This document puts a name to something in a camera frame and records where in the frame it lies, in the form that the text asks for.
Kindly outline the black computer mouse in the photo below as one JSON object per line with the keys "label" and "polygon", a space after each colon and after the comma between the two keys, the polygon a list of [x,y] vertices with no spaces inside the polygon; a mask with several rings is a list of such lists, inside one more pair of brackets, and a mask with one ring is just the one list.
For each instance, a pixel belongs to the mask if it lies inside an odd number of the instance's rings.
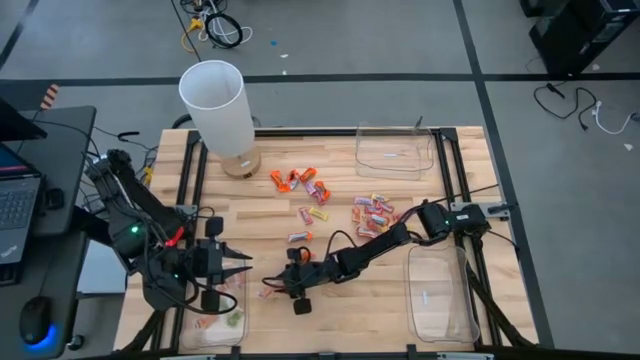
{"label": "black computer mouse", "polygon": [[52,301],[46,296],[28,300],[19,316],[19,333],[26,345],[37,345],[44,341],[51,326]]}

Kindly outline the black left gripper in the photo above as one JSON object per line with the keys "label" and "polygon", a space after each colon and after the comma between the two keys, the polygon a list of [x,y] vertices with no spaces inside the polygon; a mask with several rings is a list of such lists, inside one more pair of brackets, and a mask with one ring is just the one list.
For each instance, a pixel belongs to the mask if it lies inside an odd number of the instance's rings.
{"label": "black left gripper", "polygon": [[[222,255],[216,237],[224,228],[222,217],[210,217],[205,222],[205,238],[200,239],[194,250],[193,274],[195,278],[203,278],[204,283],[198,286],[202,289],[200,306],[203,311],[219,311],[221,296],[215,289],[216,281],[220,278]],[[252,257],[223,244],[223,257],[238,260],[251,260]],[[235,267],[223,270],[227,285],[245,285],[247,272],[251,266]]]}

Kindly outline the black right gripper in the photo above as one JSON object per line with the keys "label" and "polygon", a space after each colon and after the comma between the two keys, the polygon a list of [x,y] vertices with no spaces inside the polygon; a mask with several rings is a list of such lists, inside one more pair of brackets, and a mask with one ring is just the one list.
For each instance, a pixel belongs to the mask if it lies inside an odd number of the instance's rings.
{"label": "black right gripper", "polygon": [[312,311],[311,300],[306,290],[340,280],[340,268],[336,255],[329,253],[322,261],[303,261],[303,255],[309,253],[306,248],[289,248],[287,258],[290,263],[285,266],[281,277],[263,277],[264,284],[283,284],[273,287],[274,293],[287,294],[293,299],[295,315],[305,315]]}

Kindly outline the red candy packets right pile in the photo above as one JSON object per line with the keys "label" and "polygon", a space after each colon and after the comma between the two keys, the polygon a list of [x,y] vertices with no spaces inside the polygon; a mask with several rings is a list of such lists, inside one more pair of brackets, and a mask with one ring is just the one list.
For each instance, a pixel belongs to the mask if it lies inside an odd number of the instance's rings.
{"label": "red candy packets right pile", "polygon": [[295,315],[291,300],[274,294],[258,297],[262,278],[280,272],[286,260],[286,238],[301,231],[298,210],[309,204],[304,191],[278,192],[273,170],[314,167],[331,192],[325,205],[327,221],[311,225],[311,249],[322,255],[356,239],[351,209],[356,196],[382,194],[403,211],[424,199],[438,199],[447,189],[468,188],[476,201],[500,200],[499,176],[489,141],[481,127],[450,127],[444,147],[434,152],[434,166],[417,181],[361,177],[355,170],[356,132],[352,128],[262,128],[256,133],[261,149],[260,171],[234,180],[210,156],[204,170],[184,153],[188,132],[162,133],[152,192],[174,203],[179,178],[186,175],[188,200],[198,200],[206,214],[224,219],[224,240],[252,257],[248,272],[248,322],[238,345],[242,359],[266,357],[317,358],[356,356],[363,360],[405,355],[409,345],[438,352],[447,344],[420,341],[409,329],[404,266],[408,248],[376,259],[352,281],[309,291],[312,311]]}

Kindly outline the clear plastic bin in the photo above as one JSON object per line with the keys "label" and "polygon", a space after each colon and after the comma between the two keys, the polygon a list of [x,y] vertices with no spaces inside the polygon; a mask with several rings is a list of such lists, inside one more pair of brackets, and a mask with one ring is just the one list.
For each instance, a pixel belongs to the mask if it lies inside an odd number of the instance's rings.
{"label": "clear plastic bin", "polygon": [[[187,268],[187,305],[189,308],[183,312],[179,335],[180,348],[182,350],[214,350],[222,347],[232,347],[240,344],[245,337],[248,322],[248,290],[247,278],[245,288],[242,290],[230,290],[224,280],[223,270],[235,267],[250,266],[249,260],[238,260],[223,257],[222,255],[220,278],[216,281],[215,289],[220,293],[221,302],[219,311],[203,311],[200,306],[202,289],[199,283],[204,283],[203,278],[195,278],[193,264]],[[240,310],[244,312],[243,321],[237,328],[231,328],[226,324],[227,316]],[[218,315],[218,320],[208,329],[200,330],[194,327],[195,320],[204,315]]]}
{"label": "clear plastic bin", "polygon": [[404,266],[407,318],[420,341],[471,345],[478,340],[466,265],[464,251],[456,246],[409,250]]}
{"label": "clear plastic bin", "polygon": [[417,181],[434,166],[434,134],[422,126],[356,128],[355,170],[361,177]]}

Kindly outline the grey panel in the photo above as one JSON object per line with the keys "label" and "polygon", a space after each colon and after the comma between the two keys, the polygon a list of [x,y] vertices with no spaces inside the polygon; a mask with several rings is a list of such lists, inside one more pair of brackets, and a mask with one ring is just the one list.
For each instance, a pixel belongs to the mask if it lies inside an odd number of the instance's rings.
{"label": "grey panel", "polygon": [[89,242],[77,291],[83,294],[122,294],[127,275],[115,252],[97,241]]}

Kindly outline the grey laptop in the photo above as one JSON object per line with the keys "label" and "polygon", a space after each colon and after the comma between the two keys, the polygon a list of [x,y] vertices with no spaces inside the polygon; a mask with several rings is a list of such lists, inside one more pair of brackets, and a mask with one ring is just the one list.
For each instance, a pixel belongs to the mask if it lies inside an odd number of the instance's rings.
{"label": "grey laptop", "polygon": [[0,265],[22,261],[42,181],[38,170],[0,143]]}

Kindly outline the black monitor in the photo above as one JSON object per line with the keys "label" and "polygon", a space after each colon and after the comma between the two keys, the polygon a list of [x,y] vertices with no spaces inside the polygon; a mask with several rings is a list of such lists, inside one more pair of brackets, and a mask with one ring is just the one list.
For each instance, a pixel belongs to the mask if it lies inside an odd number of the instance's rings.
{"label": "black monitor", "polygon": [[45,139],[47,132],[0,98],[0,142]]}

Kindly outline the black computer tower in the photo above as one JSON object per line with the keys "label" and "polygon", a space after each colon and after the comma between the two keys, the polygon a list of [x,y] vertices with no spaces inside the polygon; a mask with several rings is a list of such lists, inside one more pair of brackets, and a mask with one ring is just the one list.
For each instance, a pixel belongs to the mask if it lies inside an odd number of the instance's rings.
{"label": "black computer tower", "polygon": [[639,17],[640,0],[553,0],[529,36],[549,74],[576,75]]}

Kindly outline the orange black striped block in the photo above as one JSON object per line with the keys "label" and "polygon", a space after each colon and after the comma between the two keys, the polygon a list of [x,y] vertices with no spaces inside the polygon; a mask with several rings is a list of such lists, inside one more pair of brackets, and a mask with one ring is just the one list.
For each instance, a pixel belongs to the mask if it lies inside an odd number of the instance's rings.
{"label": "orange black striped block", "polygon": [[42,98],[42,101],[40,103],[40,108],[42,110],[51,109],[53,107],[53,105],[54,105],[54,102],[56,100],[56,97],[57,97],[58,93],[59,93],[59,86],[57,84],[51,84],[47,88],[47,90],[46,90],[46,92],[45,92],[45,94],[44,94],[44,96]]}

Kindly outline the small black desk device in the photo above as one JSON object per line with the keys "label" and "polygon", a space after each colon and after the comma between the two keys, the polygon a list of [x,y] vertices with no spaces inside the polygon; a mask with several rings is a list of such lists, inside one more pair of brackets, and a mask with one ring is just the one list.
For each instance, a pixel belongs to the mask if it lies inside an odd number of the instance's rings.
{"label": "small black desk device", "polygon": [[55,211],[65,206],[64,191],[60,188],[47,189],[44,194],[44,206],[46,210]]}

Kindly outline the white shade wooden base lamp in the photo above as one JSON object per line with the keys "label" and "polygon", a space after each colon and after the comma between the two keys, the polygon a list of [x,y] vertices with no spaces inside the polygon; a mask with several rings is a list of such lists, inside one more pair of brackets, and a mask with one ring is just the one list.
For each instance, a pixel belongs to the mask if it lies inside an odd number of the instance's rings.
{"label": "white shade wooden base lamp", "polygon": [[244,78],[221,60],[198,62],[181,76],[178,92],[204,144],[234,179],[247,179],[261,166]]}

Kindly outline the black desk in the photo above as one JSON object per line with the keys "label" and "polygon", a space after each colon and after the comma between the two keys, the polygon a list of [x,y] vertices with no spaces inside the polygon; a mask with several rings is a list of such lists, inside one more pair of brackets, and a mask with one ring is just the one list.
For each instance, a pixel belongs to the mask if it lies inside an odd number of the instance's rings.
{"label": "black desk", "polygon": [[[20,114],[48,136],[0,142],[43,177],[22,261],[0,265],[0,360],[54,359],[67,349],[72,335],[81,335],[75,330],[80,300],[114,295],[77,291],[89,242],[110,247],[106,221],[76,204],[84,168],[98,153],[91,139],[96,109],[81,106]],[[45,209],[44,194],[51,188],[64,191],[62,209]],[[44,341],[26,345],[19,333],[19,316],[24,304],[36,296],[51,299],[51,326]]]}

